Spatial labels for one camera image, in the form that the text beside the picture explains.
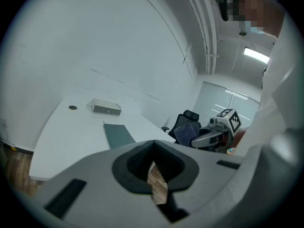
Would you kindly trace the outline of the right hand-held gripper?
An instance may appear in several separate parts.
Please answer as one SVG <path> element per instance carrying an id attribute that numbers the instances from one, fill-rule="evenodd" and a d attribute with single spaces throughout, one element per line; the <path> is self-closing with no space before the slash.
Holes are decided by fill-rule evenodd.
<path id="1" fill-rule="evenodd" d="M 236 109 L 224 109 L 210 118 L 207 125 L 211 130 L 200 130 L 199 136 L 191 140 L 194 148 L 212 147 L 216 152 L 227 152 L 241 127 L 241 120 Z"/>

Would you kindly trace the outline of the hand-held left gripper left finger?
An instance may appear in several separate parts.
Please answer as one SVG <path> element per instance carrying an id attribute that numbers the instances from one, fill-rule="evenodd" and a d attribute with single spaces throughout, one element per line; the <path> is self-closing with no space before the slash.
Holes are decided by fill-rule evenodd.
<path id="1" fill-rule="evenodd" d="M 44 182 L 34 196 L 42 207 L 73 179 L 86 182 L 63 221 L 81 228 L 163 228 L 170 225 L 151 194 L 134 194 L 114 178 L 114 160 L 138 143 L 98 152 L 82 158 Z"/>

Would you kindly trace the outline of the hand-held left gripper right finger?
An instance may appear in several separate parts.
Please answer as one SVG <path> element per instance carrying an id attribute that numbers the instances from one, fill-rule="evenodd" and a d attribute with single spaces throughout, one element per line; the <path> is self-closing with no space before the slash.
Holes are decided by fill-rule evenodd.
<path id="1" fill-rule="evenodd" d="M 167 202 L 154 207 L 159 214 L 204 212 L 242 162 L 239 157 L 161 141 L 154 141 L 154 161 L 168 188 Z"/>

